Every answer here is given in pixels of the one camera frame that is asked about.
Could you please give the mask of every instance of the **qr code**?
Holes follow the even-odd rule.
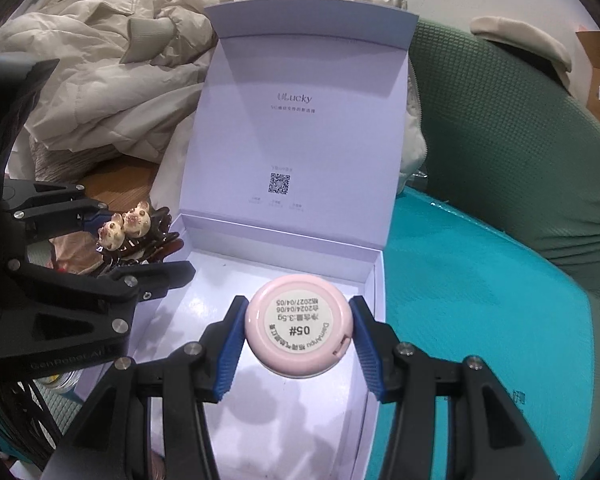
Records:
[[[271,173],[269,180],[269,192],[286,195],[289,192],[289,179],[291,175],[283,175],[280,173]]]

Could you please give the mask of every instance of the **pig hair clip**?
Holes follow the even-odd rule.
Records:
[[[100,275],[122,265],[161,262],[184,246],[179,233],[170,233],[168,207],[153,210],[148,202],[115,213],[98,229],[99,251],[103,263],[91,274]]]

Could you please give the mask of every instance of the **open box lid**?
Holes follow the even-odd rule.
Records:
[[[183,214],[383,248],[417,16],[343,0],[207,7],[219,37]]]

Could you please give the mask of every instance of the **white gift box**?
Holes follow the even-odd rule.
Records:
[[[199,339],[234,296],[284,274],[324,277],[347,299],[361,294],[384,320],[382,248],[417,17],[341,0],[250,0],[206,13],[219,43],[172,228],[185,247],[171,258],[189,260],[196,275],[160,301],[138,362]],[[245,344],[231,391],[206,405],[223,480],[362,480],[377,414],[353,346],[328,372],[293,380]],[[163,451],[158,402],[152,446]]]

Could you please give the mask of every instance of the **black cable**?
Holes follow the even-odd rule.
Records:
[[[0,383],[0,437],[45,468],[62,433],[33,381]]]

